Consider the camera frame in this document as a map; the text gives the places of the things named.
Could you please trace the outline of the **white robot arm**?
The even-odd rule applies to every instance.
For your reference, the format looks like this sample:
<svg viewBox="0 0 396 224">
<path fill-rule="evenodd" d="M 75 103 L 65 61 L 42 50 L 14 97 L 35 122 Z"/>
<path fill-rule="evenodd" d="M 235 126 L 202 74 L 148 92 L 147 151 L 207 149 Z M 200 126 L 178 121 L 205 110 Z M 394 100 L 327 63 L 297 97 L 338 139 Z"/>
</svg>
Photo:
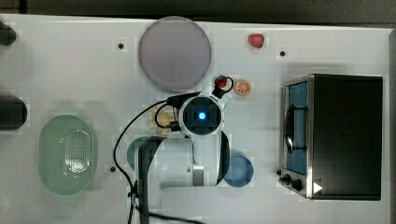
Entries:
<svg viewBox="0 0 396 224">
<path fill-rule="evenodd" d="M 182 135 L 151 136 L 135 152 L 140 224 L 161 217 L 162 189 L 214 187 L 229 169 L 229 140 L 222 130 L 226 91 L 208 85 L 202 91 L 171 96 L 165 103 L 178 110 L 170 128 Z"/>
</svg>

